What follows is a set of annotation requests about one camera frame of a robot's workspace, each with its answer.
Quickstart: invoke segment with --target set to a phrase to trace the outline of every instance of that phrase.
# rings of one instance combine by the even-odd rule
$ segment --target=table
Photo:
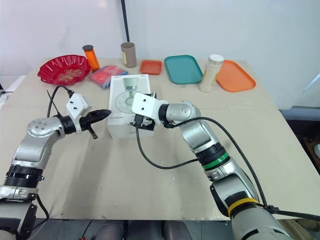
[[[99,62],[101,66],[114,64],[130,74],[138,74],[141,61],[138,60],[135,68],[125,68],[121,59],[101,58]],[[161,75],[150,76],[151,91],[169,103],[189,100],[203,116],[222,123],[251,162],[269,204],[282,210],[320,215],[317,171],[248,64],[237,62],[255,79],[254,89],[231,93],[216,84],[212,92],[203,93],[197,84],[173,84],[163,70]],[[204,69],[206,60],[198,63]],[[26,134],[27,124],[47,113],[46,89],[52,93],[54,86],[40,81],[38,69],[27,75],[0,110],[3,178]],[[108,107],[109,89],[102,90],[88,79],[71,88],[89,100],[92,110]],[[65,91],[59,90],[54,102],[62,114],[66,113],[67,100]],[[227,136],[211,126],[222,145],[252,179]],[[112,139],[105,121],[92,127],[98,139],[93,140],[88,132],[72,134],[52,149],[43,173],[45,180],[39,184],[39,195],[51,218],[227,220],[211,196],[210,181],[199,163],[173,170],[154,168],[141,156],[135,138]],[[178,129],[159,127],[154,136],[142,138],[141,143],[149,158],[163,166],[194,158]],[[37,212],[37,217],[44,216],[41,210]]]

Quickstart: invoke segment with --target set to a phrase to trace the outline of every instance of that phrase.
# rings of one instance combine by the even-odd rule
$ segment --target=jar of white beads
[[[212,54],[209,56],[209,60],[205,66],[204,74],[199,86],[202,92],[208,93],[212,90],[224,60],[224,57],[219,54]]]

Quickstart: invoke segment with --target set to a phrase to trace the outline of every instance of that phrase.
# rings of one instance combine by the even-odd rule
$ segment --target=yellow ring
[[[255,200],[254,198],[249,198],[249,197],[242,198],[242,199],[232,203],[231,206],[228,208],[229,217],[231,218],[230,213],[235,207],[237,207],[241,204],[245,204],[245,203],[257,203],[258,204],[259,202],[257,200]]]

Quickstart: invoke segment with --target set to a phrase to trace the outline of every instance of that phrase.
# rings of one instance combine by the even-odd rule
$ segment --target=teal tray
[[[202,71],[193,56],[168,56],[164,59],[168,77],[174,84],[198,84],[202,79]]]

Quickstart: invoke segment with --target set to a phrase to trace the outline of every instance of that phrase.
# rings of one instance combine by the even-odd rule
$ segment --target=red bowl
[[[90,66],[86,57],[64,55],[42,65],[38,77],[47,84],[72,85],[85,79],[89,72]]]

